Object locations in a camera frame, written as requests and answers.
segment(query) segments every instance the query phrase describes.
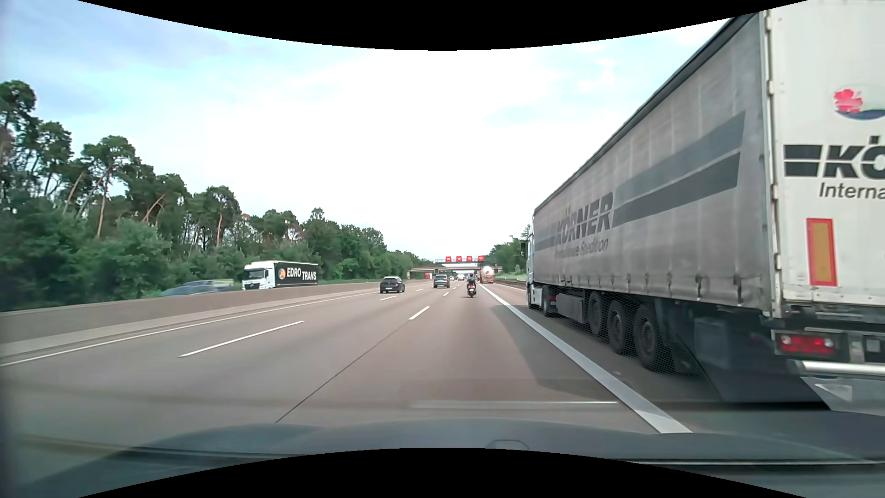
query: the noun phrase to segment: truck tire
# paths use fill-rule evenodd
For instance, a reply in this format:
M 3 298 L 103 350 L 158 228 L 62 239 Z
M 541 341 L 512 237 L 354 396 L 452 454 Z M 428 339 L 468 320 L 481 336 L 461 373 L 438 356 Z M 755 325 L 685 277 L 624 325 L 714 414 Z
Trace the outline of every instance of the truck tire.
M 541 311 L 544 316 L 553 316 L 550 312 L 550 300 L 547 299 L 549 296 L 549 291 L 547 290 L 547 285 L 541 288 Z
M 608 310 L 605 309 L 603 296 L 599 292 L 591 292 L 587 300 L 587 321 L 590 325 L 590 333 L 603 337 L 605 331 L 605 317 Z
M 612 351 L 623 355 L 633 352 L 633 320 L 620 301 L 614 300 L 609 305 L 605 329 Z
M 673 357 L 664 342 L 655 314 L 645 306 L 636 311 L 633 338 L 639 362 L 647 370 L 661 372 L 672 369 Z

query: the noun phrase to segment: sky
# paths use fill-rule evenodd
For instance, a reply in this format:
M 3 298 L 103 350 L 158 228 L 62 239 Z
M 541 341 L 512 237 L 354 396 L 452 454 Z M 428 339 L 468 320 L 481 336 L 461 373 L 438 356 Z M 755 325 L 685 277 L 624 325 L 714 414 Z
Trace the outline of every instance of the sky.
M 83 144 L 122 135 L 249 214 L 314 207 L 390 250 L 488 253 L 725 20 L 500 51 L 384 51 L 226 33 L 74 0 L 6 0 L 0 78 Z M 118 193 L 123 187 L 118 186 Z

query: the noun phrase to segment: truck cab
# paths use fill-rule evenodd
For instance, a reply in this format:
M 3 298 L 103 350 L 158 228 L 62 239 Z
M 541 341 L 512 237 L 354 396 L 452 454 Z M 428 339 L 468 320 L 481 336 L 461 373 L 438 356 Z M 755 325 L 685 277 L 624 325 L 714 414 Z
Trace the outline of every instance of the truck cab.
M 273 264 L 259 261 L 246 265 L 242 271 L 242 289 L 255 291 L 273 287 Z

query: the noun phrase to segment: dark car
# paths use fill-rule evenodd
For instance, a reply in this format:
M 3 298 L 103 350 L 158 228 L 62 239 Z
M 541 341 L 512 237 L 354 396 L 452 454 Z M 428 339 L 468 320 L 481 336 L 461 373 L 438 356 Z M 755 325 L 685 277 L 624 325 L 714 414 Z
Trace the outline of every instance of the dark car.
M 449 276 L 448 275 L 434 275 L 434 289 L 437 287 L 445 287 L 449 288 Z
M 385 292 L 405 292 L 405 282 L 398 276 L 385 276 L 381 280 L 381 293 Z
M 214 285 L 180 285 L 172 289 L 166 289 L 160 293 L 160 297 L 190 296 L 193 294 L 206 294 L 207 292 L 219 292 Z

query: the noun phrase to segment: gray car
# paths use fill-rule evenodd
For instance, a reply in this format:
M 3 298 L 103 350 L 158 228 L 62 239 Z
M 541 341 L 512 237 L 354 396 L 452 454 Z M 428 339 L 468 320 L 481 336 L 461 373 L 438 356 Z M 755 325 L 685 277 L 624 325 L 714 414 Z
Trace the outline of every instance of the gray car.
M 385 276 L 384 280 L 381 280 L 381 293 L 386 292 L 405 292 L 405 282 L 396 275 Z
M 434 289 L 437 287 L 445 287 L 449 288 L 449 276 L 447 275 L 434 275 Z

